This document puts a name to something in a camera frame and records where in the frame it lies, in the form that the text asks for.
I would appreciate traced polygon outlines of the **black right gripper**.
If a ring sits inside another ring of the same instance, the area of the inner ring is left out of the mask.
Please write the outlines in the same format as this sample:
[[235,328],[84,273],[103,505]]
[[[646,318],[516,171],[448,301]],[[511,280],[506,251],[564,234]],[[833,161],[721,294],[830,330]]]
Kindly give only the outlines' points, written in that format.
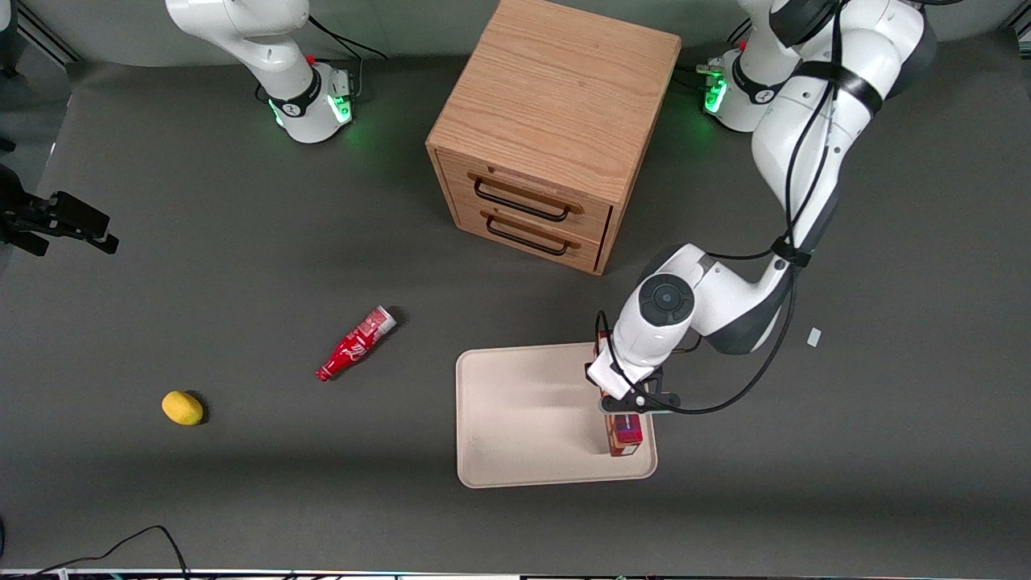
[[[47,217],[41,214],[48,210]],[[10,218],[48,226],[52,236],[68,236],[108,255],[117,253],[119,241],[110,233],[110,217],[66,192],[56,192],[51,197],[30,194],[21,179],[6,165],[1,165],[1,242],[30,255],[42,257],[48,252],[49,241],[33,232],[12,231]]]

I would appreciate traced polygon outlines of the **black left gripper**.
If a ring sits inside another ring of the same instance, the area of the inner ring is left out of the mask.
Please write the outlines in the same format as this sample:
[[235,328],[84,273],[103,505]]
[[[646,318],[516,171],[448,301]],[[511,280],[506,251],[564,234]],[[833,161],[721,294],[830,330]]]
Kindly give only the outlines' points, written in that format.
[[675,393],[665,393],[663,381],[665,371],[657,368],[640,384],[634,386],[621,400],[607,394],[599,397],[598,408],[604,414],[648,414],[648,412],[681,412],[681,397]]

